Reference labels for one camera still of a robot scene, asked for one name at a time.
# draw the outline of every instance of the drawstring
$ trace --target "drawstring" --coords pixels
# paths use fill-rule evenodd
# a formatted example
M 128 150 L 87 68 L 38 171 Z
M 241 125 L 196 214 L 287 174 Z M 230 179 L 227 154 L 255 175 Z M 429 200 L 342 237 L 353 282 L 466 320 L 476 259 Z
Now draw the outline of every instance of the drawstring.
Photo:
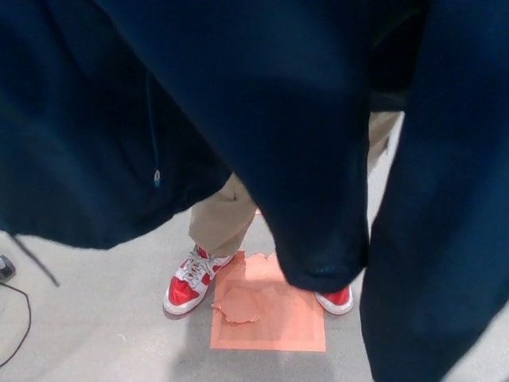
M 157 147 L 156 130 L 153 124 L 152 92 L 150 90 L 150 73 L 146 73 L 146 102 L 149 112 L 150 134 L 152 135 L 153 161 L 155 170 L 153 172 L 153 185 L 157 188 L 161 185 L 161 172 L 159 171 L 159 149 Z
M 56 279 L 55 275 L 46 267 L 39 258 L 33 254 L 32 251 L 30 251 L 19 239 L 17 236 L 13 236 L 9 234 L 9 238 L 17 245 L 17 247 L 23 252 L 25 255 L 27 255 L 53 282 L 55 287 L 59 287 L 60 283 Z

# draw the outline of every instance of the zipper pull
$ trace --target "zipper pull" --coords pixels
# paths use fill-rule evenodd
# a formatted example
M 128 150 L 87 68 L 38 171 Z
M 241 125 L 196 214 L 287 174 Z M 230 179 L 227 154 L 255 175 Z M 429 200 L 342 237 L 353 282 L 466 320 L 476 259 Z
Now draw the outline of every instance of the zipper pull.
M 153 173 L 153 185 L 156 186 L 156 189 L 161 185 L 161 172 L 158 169 Z

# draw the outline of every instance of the black cable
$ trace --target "black cable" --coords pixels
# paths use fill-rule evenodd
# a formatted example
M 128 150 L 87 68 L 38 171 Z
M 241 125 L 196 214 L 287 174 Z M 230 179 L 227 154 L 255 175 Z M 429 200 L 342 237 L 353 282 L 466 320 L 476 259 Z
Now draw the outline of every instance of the black cable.
M 32 328 L 32 307 L 30 306 L 30 298 L 29 298 L 29 296 L 23 290 L 19 290 L 18 288 L 15 288 L 15 287 L 13 287 L 11 285 L 7 285 L 7 284 L 4 284 L 4 283 L 0 283 L 0 287 L 5 287 L 7 289 L 11 289 L 14 292 L 17 292 L 17 293 L 21 294 L 23 297 L 25 297 L 26 307 L 27 307 L 27 309 L 29 311 L 29 324 L 26 327 L 25 334 L 23 335 L 23 338 L 21 339 L 21 341 L 19 342 L 19 344 L 17 345 L 17 347 L 13 351 L 13 353 L 5 361 L 3 361 L 0 364 L 0 368 L 3 368 L 6 364 L 8 364 L 16 356 L 16 354 L 19 351 L 19 349 L 21 349 L 21 347 L 25 343 L 26 338 L 29 336 L 30 329 Z
M 55 275 L 46 267 L 35 254 L 32 253 L 19 239 L 17 236 L 9 234 L 9 238 L 17 245 L 17 247 L 31 259 L 52 281 L 55 287 L 59 287 L 60 283 L 56 279 Z

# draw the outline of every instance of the zipper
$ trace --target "zipper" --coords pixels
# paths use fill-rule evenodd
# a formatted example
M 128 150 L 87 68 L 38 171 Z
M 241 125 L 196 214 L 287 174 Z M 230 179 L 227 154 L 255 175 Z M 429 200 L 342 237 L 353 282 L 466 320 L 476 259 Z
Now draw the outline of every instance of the zipper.
M 161 171 L 159 170 L 159 147 L 157 145 L 156 128 L 153 123 L 153 110 L 152 110 L 152 91 L 150 89 L 150 73 L 146 72 L 146 102 L 147 111 L 149 114 L 150 135 L 152 138 L 153 150 L 153 186 L 158 189 L 161 186 Z

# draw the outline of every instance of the foot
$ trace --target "foot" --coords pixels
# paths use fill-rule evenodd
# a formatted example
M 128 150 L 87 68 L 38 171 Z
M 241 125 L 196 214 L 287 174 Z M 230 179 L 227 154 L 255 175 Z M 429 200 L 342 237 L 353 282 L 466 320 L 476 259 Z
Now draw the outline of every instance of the foot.
M 196 308 L 203 301 L 217 272 L 233 257 L 211 259 L 206 251 L 196 245 L 169 282 L 163 302 L 165 310 L 180 316 Z
M 315 297 L 326 311 L 335 316 L 346 314 L 353 308 L 352 289 L 349 286 L 336 293 L 315 293 Z

